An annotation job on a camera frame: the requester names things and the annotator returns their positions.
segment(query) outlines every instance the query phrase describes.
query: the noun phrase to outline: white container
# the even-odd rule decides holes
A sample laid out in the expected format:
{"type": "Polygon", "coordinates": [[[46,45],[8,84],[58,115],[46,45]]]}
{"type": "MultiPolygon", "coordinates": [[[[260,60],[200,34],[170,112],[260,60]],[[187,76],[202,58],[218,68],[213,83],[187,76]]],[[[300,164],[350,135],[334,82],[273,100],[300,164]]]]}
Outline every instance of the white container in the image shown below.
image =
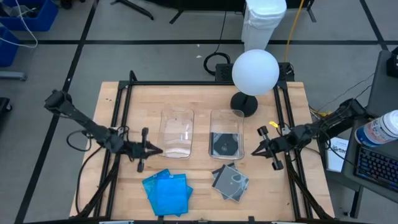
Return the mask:
{"type": "Polygon", "coordinates": [[[368,147],[377,147],[398,139],[398,110],[358,128],[354,136],[358,143],[368,147]]]}
{"type": "Polygon", "coordinates": [[[244,51],[265,50],[274,29],[285,13],[285,0],[246,0],[242,28],[244,51]]]}

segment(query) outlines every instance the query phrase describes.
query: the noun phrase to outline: wooden table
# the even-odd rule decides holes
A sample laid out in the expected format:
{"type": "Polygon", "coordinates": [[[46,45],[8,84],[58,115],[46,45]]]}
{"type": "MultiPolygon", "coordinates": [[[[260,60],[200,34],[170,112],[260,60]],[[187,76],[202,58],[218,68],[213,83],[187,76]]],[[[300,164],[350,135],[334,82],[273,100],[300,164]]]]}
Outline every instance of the wooden table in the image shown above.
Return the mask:
{"type": "MultiPolygon", "coordinates": [[[[94,121],[110,126],[118,83],[104,82],[99,93],[94,121]]],[[[290,101],[296,124],[312,122],[303,83],[288,83],[290,101]]],[[[228,109],[231,97],[238,92],[235,86],[133,86],[127,125],[130,127],[130,140],[141,141],[141,129],[149,128],[148,140],[157,143],[160,126],[160,112],[167,106],[191,108],[195,112],[192,153],[188,159],[168,159],[160,156],[150,157],[142,173],[136,172],[137,161],[130,162],[122,156],[113,205],[112,219],[115,220],[156,220],[142,180],[165,168],[171,174],[186,174],[187,184],[193,187],[189,200],[189,212],[181,217],[166,216],[165,220],[228,220],[245,221],[254,216],[256,221],[294,220],[290,189],[286,169],[274,171],[272,159],[254,157],[250,153],[257,148],[261,137],[257,128],[266,125],[269,137],[278,134],[270,121],[278,121],[273,91],[258,96],[256,113],[244,120],[245,157],[235,164],[240,172],[250,178],[248,190],[239,203],[223,200],[221,194],[211,187],[211,172],[230,161],[213,159],[208,154],[210,112],[214,109],[228,109]]],[[[282,105],[283,95],[280,92],[282,105]]],[[[123,111],[122,97],[118,125],[123,111]]],[[[318,149],[315,141],[309,147],[318,149]]],[[[87,158],[94,150],[85,154],[87,158]]],[[[86,165],[80,184],[80,209],[90,200],[97,189],[105,150],[101,150],[86,165]]],[[[334,217],[328,186],[320,156],[310,150],[302,151],[303,166],[309,191],[325,211],[334,217]]],[[[302,195],[297,188],[302,217],[305,216],[302,195]]],[[[105,214],[108,192],[104,193],[101,215],[105,214]]],[[[72,206],[71,215],[76,214],[72,206]]]]}

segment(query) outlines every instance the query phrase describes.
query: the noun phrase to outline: black lamp stand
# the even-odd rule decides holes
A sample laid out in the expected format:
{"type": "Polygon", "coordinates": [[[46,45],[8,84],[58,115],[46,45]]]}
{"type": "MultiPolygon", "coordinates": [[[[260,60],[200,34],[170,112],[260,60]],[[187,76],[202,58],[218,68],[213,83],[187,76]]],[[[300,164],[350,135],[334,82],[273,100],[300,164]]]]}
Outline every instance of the black lamp stand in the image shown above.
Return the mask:
{"type": "Polygon", "coordinates": [[[231,99],[231,109],[240,110],[244,117],[252,116],[256,112],[258,102],[255,96],[249,96],[242,92],[236,93],[231,99]]]}

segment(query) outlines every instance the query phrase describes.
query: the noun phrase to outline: yellow cable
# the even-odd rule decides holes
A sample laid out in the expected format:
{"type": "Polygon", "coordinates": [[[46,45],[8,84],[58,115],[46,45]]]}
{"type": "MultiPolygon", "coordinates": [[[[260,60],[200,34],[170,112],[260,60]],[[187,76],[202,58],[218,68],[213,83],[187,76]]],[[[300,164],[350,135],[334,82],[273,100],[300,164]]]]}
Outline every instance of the yellow cable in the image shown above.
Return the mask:
{"type": "Polygon", "coordinates": [[[328,116],[328,115],[331,114],[331,112],[323,113],[323,112],[319,112],[319,111],[316,111],[316,110],[313,110],[313,109],[310,109],[310,110],[311,110],[312,112],[316,113],[317,115],[321,116],[321,117],[326,117],[326,116],[328,116]]]}
{"type": "Polygon", "coordinates": [[[301,8],[303,8],[303,3],[304,3],[304,0],[301,0],[300,7],[298,7],[298,12],[297,12],[297,14],[296,14],[296,18],[294,19],[292,29],[290,30],[289,39],[287,40],[287,44],[286,44],[286,51],[285,51],[285,60],[284,60],[284,62],[287,61],[287,52],[289,51],[290,40],[292,39],[294,28],[296,27],[297,20],[299,19],[299,15],[300,15],[300,12],[301,12],[301,8]]]}

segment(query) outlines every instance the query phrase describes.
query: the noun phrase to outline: clear plastic container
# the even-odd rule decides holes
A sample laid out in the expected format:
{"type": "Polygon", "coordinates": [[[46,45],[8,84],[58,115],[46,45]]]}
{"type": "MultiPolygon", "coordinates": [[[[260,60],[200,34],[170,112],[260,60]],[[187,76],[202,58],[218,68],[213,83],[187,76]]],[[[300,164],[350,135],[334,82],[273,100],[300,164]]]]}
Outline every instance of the clear plastic container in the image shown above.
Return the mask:
{"type": "Polygon", "coordinates": [[[217,159],[244,157],[243,119],[240,110],[213,110],[210,114],[209,155],[217,159]]]}
{"type": "Polygon", "coordinates": [[[186,158],[191,154],[193,117],[191,109],[163,109],[160,121],[158,147],[162,156],[186,158]]]}

